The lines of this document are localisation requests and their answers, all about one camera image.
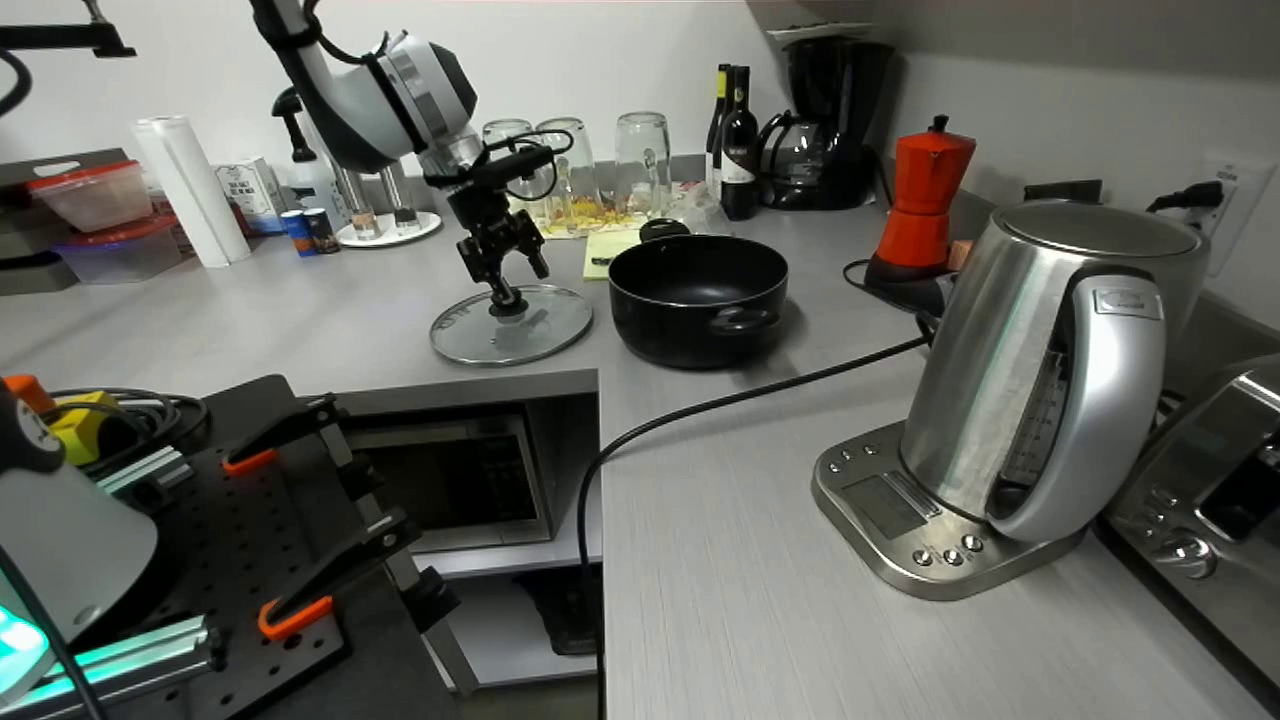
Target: kettle lid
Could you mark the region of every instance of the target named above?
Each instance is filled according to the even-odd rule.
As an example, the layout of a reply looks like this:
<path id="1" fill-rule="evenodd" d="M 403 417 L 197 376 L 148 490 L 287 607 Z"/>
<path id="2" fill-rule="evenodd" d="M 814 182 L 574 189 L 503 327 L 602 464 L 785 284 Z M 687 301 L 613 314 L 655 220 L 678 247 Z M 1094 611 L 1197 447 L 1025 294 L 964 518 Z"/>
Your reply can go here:
<path id="1" fill-rule="evenodd" d="M 1191 255 L 1203 247 L 1178 223 L 1094 205 L 1021 205 L 997 212 L 993 223 L 1027 245 L 1105 258 Z"/>

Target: kettle handle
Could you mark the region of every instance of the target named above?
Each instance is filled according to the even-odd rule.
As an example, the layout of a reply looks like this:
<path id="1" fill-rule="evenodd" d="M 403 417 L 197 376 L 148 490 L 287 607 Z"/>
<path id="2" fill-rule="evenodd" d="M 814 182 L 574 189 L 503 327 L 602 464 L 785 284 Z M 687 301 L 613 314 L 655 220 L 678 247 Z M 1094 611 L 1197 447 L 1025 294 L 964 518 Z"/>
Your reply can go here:
<path id="1" fill-rule="evenodd" d="M 1084 277 L 1073 287 L 1073 389 L 1031 496 L 993 528 L 1039 545 L 1078 530 L 1136 464 L 1163 379 L 1163 301 L 1145 277 Z"/>

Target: pan handle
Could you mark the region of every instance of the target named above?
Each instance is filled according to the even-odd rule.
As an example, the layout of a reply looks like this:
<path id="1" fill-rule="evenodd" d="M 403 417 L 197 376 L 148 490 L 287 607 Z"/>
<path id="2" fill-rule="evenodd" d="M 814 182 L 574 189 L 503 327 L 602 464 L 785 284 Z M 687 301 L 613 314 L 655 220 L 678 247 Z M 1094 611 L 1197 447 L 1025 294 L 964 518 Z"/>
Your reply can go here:
<path id="1" fill-rule="evenodd" d="M 717 331 L 717 335 L 746 335 L 746 331 L 761 331 L 761 327 L 768 327 L 768 324 L 777 324 L 777 313 L 773 313 L 773 308 L 721 308 L 721 313 L 712 314 L 712 331 Z"/>

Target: black saucepan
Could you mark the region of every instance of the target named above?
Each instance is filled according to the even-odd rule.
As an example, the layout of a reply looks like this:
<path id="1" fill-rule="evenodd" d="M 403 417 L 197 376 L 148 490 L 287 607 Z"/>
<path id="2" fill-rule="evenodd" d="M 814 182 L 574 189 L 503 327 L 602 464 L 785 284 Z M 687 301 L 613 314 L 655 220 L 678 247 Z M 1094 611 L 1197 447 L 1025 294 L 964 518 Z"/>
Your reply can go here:
<path id="1" fill-rule="evenodd" d="M 609 264 L 613 324 L 669 368 L 729 368 L 777 347 L 788 258 L 736 237 L 669 237 Z"/>

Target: green light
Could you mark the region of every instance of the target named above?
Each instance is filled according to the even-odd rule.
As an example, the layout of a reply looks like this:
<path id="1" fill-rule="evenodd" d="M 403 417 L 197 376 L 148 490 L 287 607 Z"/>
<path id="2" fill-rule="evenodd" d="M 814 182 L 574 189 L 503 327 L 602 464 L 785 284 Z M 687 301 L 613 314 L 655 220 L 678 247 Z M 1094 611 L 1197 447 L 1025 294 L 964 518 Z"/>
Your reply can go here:
<path id="1" fill-rule="evenodd" d="M 0 694 L 32 681 L 43 653 L 47 636 L 0 605 Z"/>

